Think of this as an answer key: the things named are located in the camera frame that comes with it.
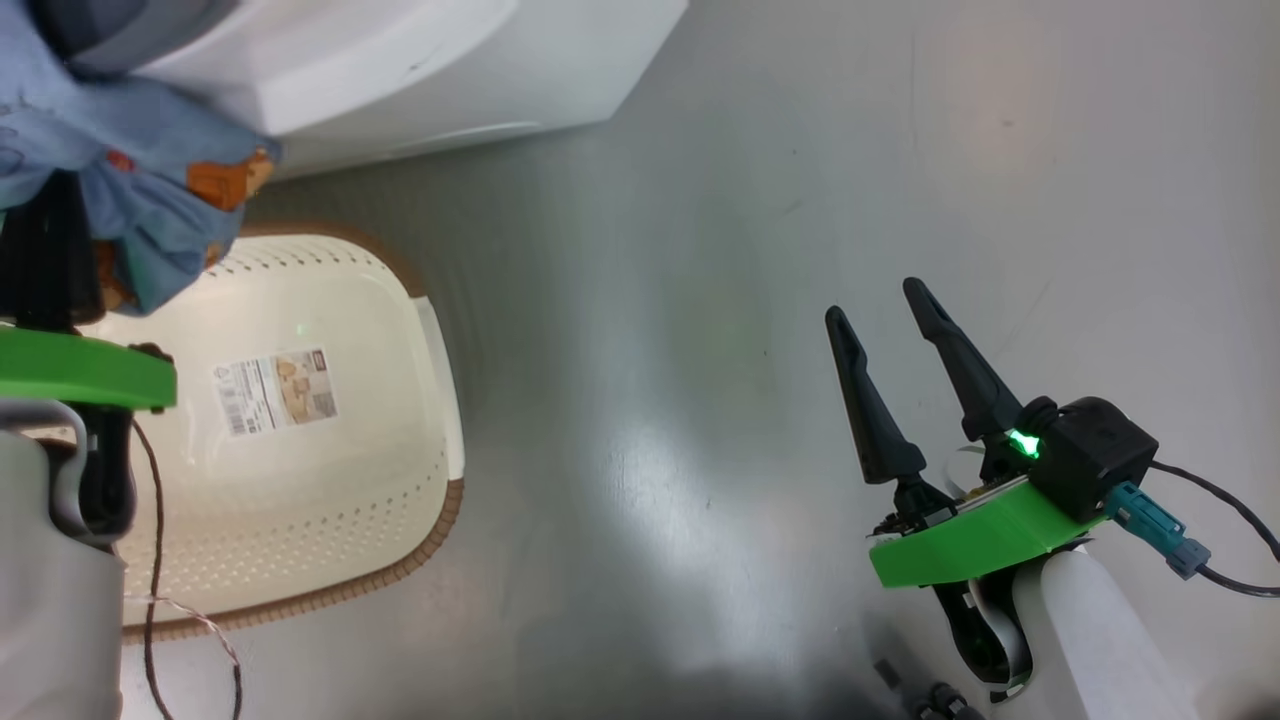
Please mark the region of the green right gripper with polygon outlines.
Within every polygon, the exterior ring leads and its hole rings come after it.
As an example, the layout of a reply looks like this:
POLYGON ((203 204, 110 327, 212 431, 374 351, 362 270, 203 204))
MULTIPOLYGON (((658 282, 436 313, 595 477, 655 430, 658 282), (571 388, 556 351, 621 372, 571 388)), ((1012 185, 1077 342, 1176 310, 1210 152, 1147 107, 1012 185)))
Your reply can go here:
POLYGON ((1029 482, 1038 439, 1010 432, 1023 410, 940 300, 918 278, 902 282, 925 341, 937 350, 983 446, 969 501, 927 483, 909 442, 868 372, 868 356, 841 307, 826 332, 863 479, 895 484, 893 511, 874 530, 870 560, 882 585, 934 593, 957 652, 995 701, 1092 701, 1105 687, 1108 575, 1085 552, 1088 525, 1073 521, 1029 482))

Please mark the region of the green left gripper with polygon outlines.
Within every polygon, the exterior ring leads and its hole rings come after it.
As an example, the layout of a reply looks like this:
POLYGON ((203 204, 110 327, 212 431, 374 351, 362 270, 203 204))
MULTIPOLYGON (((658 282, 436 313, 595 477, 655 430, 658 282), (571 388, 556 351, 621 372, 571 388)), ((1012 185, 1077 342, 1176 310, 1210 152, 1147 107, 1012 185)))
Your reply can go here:
MULTIPOLYGON (((49 325, 72 331, 104 318, 97 259, 78 177, 51 176, 46 190, 49 325)), ((137 507, 134 416, 177 405, 177 368, 154 343, 44 331, 44 233, 42 187, 5 210, 0 227, 0 322, 15 325, 0 325, 0 430, 70 432, 69 439, 36 441, 49 464, 47 514, 64 536, 111 546, 129 532, 137 507)))

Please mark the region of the blue bear-print clothing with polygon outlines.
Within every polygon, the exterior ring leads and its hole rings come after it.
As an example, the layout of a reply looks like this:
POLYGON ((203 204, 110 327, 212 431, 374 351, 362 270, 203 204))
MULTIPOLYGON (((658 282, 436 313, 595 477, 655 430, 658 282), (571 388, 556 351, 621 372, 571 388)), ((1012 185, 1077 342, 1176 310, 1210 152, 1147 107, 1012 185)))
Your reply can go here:
POLYGON ((230 251, 280 146, 152 79, 79 79, 29 0, 0 0, 0 229, 54 173, 79 184, 111 313, 145 316, 230 251))

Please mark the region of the grey rubber door gasket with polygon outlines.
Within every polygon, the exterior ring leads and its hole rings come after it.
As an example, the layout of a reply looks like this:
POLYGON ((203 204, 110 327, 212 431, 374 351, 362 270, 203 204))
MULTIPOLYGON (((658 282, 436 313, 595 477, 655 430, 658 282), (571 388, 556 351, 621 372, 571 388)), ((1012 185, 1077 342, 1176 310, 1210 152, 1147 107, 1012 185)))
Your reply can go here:
POLYGON ((125 76, 219 28, 241 0, 24 0, 36 29, 76 76, 125 76))

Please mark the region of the white front-load washing machine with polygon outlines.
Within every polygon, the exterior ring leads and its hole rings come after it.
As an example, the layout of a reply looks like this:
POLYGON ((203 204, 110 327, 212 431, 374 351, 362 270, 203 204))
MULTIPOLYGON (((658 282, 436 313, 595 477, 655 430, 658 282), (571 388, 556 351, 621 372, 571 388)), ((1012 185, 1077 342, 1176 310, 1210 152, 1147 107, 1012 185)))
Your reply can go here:
POLYGON ((241 0, 127 76, 276 138, 282 177, 611 119, 689 0, 241 0))

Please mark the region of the paper basket label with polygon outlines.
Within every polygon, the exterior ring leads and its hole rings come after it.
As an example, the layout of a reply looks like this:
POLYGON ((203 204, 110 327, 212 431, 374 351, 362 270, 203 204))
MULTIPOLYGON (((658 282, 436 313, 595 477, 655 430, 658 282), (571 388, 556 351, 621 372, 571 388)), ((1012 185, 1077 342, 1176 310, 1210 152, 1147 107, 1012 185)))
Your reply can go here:
POLYGON ((223 363, 212 387, 230 438, 250 438, 339 416, 321 347, 223 363))

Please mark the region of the cream laundry basket brown rim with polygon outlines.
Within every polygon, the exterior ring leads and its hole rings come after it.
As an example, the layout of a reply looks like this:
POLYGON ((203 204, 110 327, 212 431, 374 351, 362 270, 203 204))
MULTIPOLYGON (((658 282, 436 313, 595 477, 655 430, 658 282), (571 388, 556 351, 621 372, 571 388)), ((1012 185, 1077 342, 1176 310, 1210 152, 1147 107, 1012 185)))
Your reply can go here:
POLYGON ((465 484, 449 354, 419 274, 335 225, 248 228, 156 313, 86 334, 155 343, 178 404, 140 418, 140 507, 116 544, 125 641, 241 629, 371 593, 439 550, 465 484), (339 416, 230 438, 212 387, 223 363, 321 347, 339 416))

